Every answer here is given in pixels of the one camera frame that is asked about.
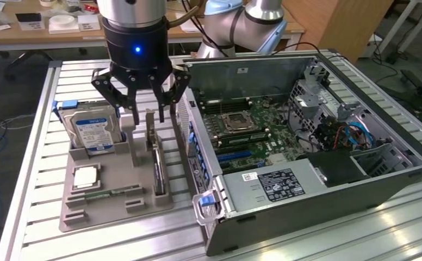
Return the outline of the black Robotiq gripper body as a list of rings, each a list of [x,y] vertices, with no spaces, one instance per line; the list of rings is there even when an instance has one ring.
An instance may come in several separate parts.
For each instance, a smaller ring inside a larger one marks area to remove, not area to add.
[[[122,27],[103,18],[111,75],[127,87],[151,89],[172,72],[168,58],[167,19],[147,27]]]

